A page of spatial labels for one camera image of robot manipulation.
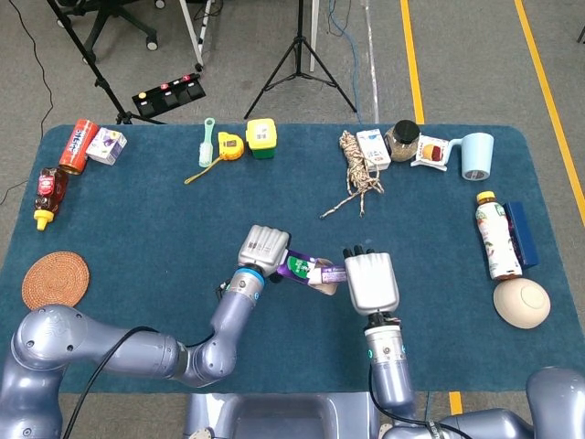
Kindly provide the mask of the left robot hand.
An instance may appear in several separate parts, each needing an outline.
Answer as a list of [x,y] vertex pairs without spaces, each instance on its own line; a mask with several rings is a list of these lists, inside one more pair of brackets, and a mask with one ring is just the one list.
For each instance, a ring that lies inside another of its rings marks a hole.
[[238,266],[255,267],[270,277],[282,264],[290,238],[286,231],[253,225],[239,249]]

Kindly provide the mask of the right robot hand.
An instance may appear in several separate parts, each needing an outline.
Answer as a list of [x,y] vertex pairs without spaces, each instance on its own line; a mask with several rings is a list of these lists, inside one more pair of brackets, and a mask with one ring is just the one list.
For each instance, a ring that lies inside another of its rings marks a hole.
[[388,252],[345,248],[346,279],[354,309],[361,316],[392,313],[399,306],[399,288]]

